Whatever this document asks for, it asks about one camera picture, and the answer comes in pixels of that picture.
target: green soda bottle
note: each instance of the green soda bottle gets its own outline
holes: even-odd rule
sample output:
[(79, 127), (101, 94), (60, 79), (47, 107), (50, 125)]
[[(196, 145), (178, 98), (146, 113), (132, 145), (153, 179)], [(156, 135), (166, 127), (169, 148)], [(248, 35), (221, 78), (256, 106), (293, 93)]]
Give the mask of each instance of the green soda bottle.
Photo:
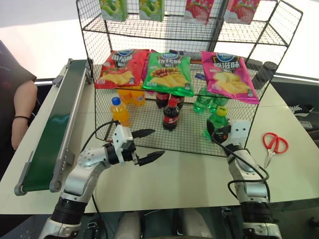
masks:
[(197, 96), (193, 110), (197, 113), (202, 113), (209, 107), (213, 94), (207, 91), (207, 86), (201, 88), (198, 94), (200, 96)]
[(229, 100), (228, 98), (224, 98), (224, 96), (220, 94), (215, 94), (215, 96), (216, 97), (213, 98), (208, 107), (209, 111), (212, 113), (216, 112), (219, 106), (225, 106)]
[[(214, 129), (223, 128), (228, 125), (228, 119), (226, 117), (228, 109), (223, 106), (219, 106), (217, 110), (211, 114), (208, 118), (214, 125)], [(206, 128), (205, 136), (210, 138), (208, 130)]]

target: red scissors handle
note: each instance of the red scissors handle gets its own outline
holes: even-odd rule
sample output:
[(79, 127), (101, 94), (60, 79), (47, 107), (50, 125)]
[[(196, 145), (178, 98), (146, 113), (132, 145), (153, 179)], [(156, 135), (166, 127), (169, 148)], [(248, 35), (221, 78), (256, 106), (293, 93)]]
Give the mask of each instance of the red scissors handle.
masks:
[[(269, 144), (266, 143), (266, 136), (268, 135), (271, 135), (273, 136), (273, 139), (270, 141)], [(285, 149), (283, 151), (279, 151), (279, 145), (280, 145), (280, 141), (283, 142), (283, 144), (285, 145)], [(272, 149), (274, 143), (275, 143), (275, 149), (274, 149), (274, 152), (276, 154), (279, 154), (279, 153), (284, 153), (288, 150), (289, 148), (289, 144), (288, 142), (284, 139), (284, 138), (281, 138), (281, 137), (278, 137), (278, 135), (276, 135), (275, 133), (272, 133), (272, 132), (269, 132), (269, 133), (266, 133), (264, 134), (263, 136), (263, 143), (264, 143), (264, 146), (266, 147), (266, 149)]]

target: bracelet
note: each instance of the bracelet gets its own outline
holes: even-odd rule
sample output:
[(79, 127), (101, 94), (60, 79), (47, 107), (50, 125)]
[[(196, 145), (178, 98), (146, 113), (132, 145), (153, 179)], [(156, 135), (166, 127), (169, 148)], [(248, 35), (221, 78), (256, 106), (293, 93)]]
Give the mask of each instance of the bracelet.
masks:
[(27, 119), (27, 120), (29, 120), (30, 118), (28, 118), (28, 117), (26, 117), (26, 116), (15, 116), (15, 117), (13, 117), (13, 120), (15, 120), (16, 118), (24, 118), (24, 119)]

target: orange soda bottle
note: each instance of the orange soda bottle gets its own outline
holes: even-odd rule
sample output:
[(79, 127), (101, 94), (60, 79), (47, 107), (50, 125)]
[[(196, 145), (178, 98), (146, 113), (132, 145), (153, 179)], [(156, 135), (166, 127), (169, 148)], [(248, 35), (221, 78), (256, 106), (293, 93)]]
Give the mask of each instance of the orange soda bottle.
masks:
[(124, 89), (117, 89), (118, 94), (120, 96), (121, 102), (125, 105), (128, 105), (128, 103), (132, 100), (131, 91), (127, 88)]
[(145, 91), (142, 90), (142, 82), (139, 86), (130, 87), (134, 89), (131, 91), (132, 103), (137, 106), (142, 106), (145, 104)]
[(118, 120), (122, 126), (130, 127), (130, 114), (126, 106), (121, 103), (119, 97), (112, 98), (111, 112), (114, 120)]

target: white table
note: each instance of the white table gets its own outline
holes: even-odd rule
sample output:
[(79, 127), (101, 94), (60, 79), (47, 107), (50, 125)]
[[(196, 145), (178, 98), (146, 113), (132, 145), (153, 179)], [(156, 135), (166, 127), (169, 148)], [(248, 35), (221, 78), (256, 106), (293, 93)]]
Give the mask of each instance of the white table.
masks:
[[(57, 89), (52, 87), (0, 183), (0, 214), (53, 212), (60, 193), (38, 191), (18, 197), (13, 189), (43, 131), (56, 93)], [(70, 150), (77, 155), (93, 130), (94, 87), (86, 85)], [(271, 85), (258, 108), (247, 144), (252, 157), (261, 165), (267, 155), (261, 138), (269, 131), (284, 137), (290, 144), (289, 150), (276, 155), (267, 168), (271, 201), (319, 197), (319, 150)], [(92, 138), (88, 146), (102, 144)], [(154, 149), (137, 148), (140, 156), (152, 151)], [(226, 158), (167, 150), (160, 159), (143, 167), (128, 162), (125, 166), (115, 165), (105, 170), (94, 194), (101, 212), (237, 205), (227, 189), (230, 180)], [(86, 212), (95, 212), (92, 201)]]

